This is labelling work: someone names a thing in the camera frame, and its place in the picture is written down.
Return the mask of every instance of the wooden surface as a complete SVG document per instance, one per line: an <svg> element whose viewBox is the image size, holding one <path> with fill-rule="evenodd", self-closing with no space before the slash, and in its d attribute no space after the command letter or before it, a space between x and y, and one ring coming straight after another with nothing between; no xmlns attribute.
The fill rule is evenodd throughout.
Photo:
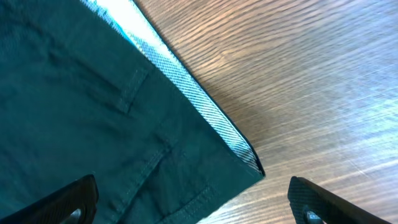
<svg viewBox="0 0 398 224"><path fill-rule="evenodd" d="M267 178L202 223L294 223L302 176L398 223L398 2L138 0Z"/></svg>

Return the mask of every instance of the dark green fabric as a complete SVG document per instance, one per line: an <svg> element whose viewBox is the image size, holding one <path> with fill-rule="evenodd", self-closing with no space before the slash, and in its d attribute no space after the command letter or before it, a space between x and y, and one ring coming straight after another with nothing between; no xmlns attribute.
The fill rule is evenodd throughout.
<svg viewBox="0 0 398 224"><path fill-rule="evenodd" d="M195 223L262 179L79 1L1 1L0 45L0 218L94 174L95 223Z"/></svg>

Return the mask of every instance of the wooden table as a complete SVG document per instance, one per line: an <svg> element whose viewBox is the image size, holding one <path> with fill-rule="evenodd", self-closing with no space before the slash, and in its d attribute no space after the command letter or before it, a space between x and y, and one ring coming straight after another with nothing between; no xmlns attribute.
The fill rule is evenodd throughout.
<svg viewBox="0 0 398 224"><path fill-rule="evenodd" d="M202 223L294 223L305 177L398 222L396 0L138 0L267 178Z"/></svg>

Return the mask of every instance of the black plastic object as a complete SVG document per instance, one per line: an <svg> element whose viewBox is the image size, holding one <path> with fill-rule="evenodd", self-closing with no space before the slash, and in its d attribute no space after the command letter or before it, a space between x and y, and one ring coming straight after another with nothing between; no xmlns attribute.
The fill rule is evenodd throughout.
<svg viewBox="0 0 398 224"><path fill-rule="evenodd" d="M0 220L0 224L89 224L94 220L98 189L86 175L32 205Z"/></svg>
<svg viewBox="0 0 398 224"><path fill-rule="evenodd" d="M298 224L389 223L303 177L292 177L287 198Z"/></svg>

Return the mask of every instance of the dark garment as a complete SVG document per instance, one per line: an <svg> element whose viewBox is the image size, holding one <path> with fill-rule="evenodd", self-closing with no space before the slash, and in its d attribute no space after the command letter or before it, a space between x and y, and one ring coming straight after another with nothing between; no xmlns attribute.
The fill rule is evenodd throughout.
<svg viewBox="0 0 398 224"><path fill-rule="evenodd" d="M1 1L0 46L0 218L94 174L95 223L195 223L263 178L79 1Z"/></svg>

